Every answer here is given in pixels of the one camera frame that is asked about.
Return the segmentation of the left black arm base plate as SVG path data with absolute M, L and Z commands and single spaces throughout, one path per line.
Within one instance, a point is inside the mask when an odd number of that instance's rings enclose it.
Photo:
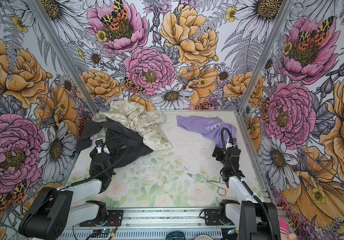
M 101 210 L 93 220 L 79 224 L 80 227 L 120 227 L 123 220 L 123 210 Z

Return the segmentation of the purple printed cloth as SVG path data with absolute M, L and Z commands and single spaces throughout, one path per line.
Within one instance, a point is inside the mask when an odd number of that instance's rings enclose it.
M 227 128 L 236 140 L 237 128 L 231 124 L 224 123 L 219 117 L 205 118 L 199 116 L 177 116 L 177 126 L 194 133 L 199 133 L 203 137 L 214 140 L 218 147 L 222 147 L 221 130 Z

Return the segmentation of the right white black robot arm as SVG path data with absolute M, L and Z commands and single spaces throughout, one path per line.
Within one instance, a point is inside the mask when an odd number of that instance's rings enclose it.
M 215 147 L 213 156 L 222 163 L 222 180 L 236 197 L 235 201 L 221 202 L 221 221 L 235 225 L 239 240 L 280 240 L 277 208 L 262 200 L 247 184 L 239 168 L 241 150 L 228 128 L 221 129 L 220 143 L 221 147 Z

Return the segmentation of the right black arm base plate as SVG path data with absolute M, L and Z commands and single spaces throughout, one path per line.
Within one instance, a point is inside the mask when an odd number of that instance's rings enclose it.
M 220 209 L 203 209 L 199 216 L 204 219 L 206 226 L 229 225 L 229 220 L 225 216 L 225 212 Z

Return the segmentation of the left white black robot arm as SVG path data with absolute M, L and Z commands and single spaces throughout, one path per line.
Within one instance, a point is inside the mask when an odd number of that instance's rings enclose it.
M 91 151 L 90 177 L 66 187 L 45 187 L 36 196 L 19 225 L 19 233 L 28 238 L 57 239 L 65 229 L 74 225 L 107 218 L 104 203 L 76 203 L 104 192 L 112 181 L 114 168 L 127 155 L 128 141 L 119 136 L 106 141 L 97 140 Z

